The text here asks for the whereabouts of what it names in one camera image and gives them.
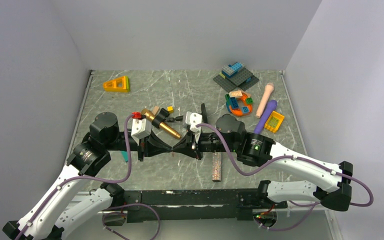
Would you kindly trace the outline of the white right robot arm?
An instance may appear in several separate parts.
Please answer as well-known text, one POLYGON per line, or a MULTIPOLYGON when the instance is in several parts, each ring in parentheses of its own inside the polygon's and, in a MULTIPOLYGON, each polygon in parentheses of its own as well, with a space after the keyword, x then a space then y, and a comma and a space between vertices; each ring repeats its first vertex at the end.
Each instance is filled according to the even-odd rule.
POLYGON ((203 152, 236 154, 233 167, 243 176, 252 176, 264 167, 275 167, 301 177, 302 181, 262 180, 256 203, 262 208, 286 201, 311 201, 323 207, 345 212, 352 205, 351 181, 354 166, 324 162, 295 152, 270 137, 249 132, 245 124, 224 114, 212 126, 203 115, 188 111, 180 117, 187 134, 173 151, 197 159, 203 152))

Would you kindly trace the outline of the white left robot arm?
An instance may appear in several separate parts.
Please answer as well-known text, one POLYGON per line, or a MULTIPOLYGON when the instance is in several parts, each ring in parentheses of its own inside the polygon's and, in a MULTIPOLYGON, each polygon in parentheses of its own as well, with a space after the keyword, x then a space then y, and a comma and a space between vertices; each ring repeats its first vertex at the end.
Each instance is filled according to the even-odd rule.
POLYGON ((132 113, 132 128, 119 130, 111 112, 99 114, 84 140, 66 160, 66 165, 40 201, 21 219, 8 221, 2 231, 11 240, 65 240, 76 228, 100 211, 136 207, 121 183, 132 173, 131 151, 145 150, 145 139, 152 135, 151 121, 144 114, 132 113), (127 153, 127 174, 119 180, 97 177, 111 160, 110 149, 127 153))

